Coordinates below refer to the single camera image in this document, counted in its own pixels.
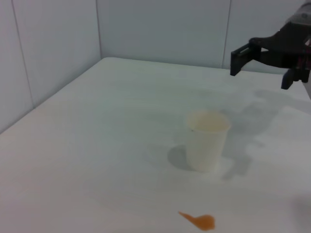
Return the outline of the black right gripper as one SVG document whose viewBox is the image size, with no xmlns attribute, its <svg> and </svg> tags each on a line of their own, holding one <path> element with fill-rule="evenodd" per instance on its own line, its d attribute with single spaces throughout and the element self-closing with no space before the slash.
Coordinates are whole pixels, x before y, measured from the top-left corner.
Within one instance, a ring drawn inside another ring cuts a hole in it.
<svg viewBox="0 0 311 233">
<path fill-rule="evenodd" d="M 287 23 L 270 37 L 254 37 L 250 43 L 231 52 L 230 75 L 236 76 L 250 61 L 289 69 L 282 78 L 281 88 L 293 82 L 307 83 L 311 68 L 311 27 Z"/>
</svg>

